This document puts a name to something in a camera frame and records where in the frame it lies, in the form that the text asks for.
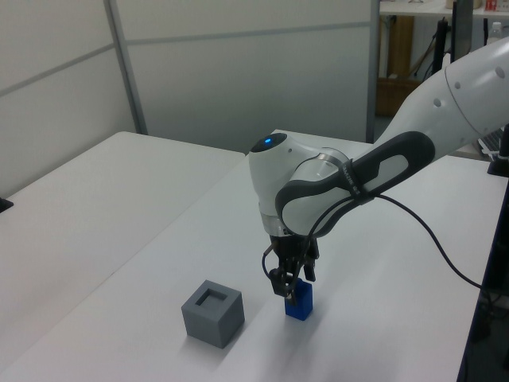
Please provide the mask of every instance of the black grip band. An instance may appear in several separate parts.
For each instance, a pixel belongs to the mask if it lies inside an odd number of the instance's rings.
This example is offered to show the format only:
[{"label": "black grip band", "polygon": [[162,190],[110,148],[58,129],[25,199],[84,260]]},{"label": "black grip band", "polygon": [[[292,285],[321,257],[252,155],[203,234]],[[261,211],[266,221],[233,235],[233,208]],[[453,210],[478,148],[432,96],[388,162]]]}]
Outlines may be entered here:
[{"label": "black grip band", "polygon": [[348,191],[353,197],[353,201],[357,205],[365,205],[368,201],[372,201],[373,198],[367,193],[364,189],[363,184],[359,181],[359,178],[356,176],[352,168],[352,160],[343,163],[341,167],[341,175],[346,180],[343,182],[347,187]]}]

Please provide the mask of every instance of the white wall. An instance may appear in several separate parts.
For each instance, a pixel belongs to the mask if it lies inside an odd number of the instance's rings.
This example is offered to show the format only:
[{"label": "white wall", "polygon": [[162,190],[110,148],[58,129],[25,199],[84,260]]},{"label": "white wall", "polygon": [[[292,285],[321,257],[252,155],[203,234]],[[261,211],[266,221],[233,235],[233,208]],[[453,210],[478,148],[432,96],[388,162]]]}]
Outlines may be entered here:
[{"label": "white wall", "polygon": [[366,138],[372,2],[117,0],[149,134],[247,152]]},{"label": "white wall", "polygon": [[0,196],[134,131],[102,0],[1,0],[0,36]]}]

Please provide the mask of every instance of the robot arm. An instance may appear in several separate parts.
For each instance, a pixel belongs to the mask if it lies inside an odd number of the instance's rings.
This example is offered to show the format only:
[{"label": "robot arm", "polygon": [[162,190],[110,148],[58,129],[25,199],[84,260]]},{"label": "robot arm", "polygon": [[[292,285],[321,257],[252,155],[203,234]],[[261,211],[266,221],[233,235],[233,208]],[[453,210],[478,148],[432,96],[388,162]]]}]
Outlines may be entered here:
[{"label": "robot arm", "polygon": [[314,281],[316,238],[329,233],[346,212],[509,123],[508,99],[506,38],[419,86],[358,158],[304,146],[286,134],[261,139],[251,150],[250,169],[270,249],[279,258],[278,268],[268,274],[274,292],[292,295],[301,267]]}]

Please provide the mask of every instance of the gray cube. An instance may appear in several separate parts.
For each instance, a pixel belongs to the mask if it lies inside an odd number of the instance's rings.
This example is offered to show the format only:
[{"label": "gray cube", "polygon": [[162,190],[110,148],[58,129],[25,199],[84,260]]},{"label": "gray cube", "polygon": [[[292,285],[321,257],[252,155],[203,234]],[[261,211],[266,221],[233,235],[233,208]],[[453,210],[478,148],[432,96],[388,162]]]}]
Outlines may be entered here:
[{"label": "gray cube", "polygon": [[205,280],[182,306],[189,336],[224,348],[244,323],[242,294]]}]

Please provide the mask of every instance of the square hole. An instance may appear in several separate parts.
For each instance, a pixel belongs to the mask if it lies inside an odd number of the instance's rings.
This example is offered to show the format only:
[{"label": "square hole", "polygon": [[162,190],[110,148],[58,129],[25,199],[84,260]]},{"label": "square hole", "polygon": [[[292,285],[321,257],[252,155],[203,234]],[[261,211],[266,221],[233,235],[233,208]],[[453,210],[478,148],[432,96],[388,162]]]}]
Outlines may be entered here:
[{"label": "square hole", "polygon": [[225,294],[209,288],[200,298],[198,298],[196,304],[205,309],[216,310],[221,306],[223,301],[226,300],[226,297],[227,296]]}]

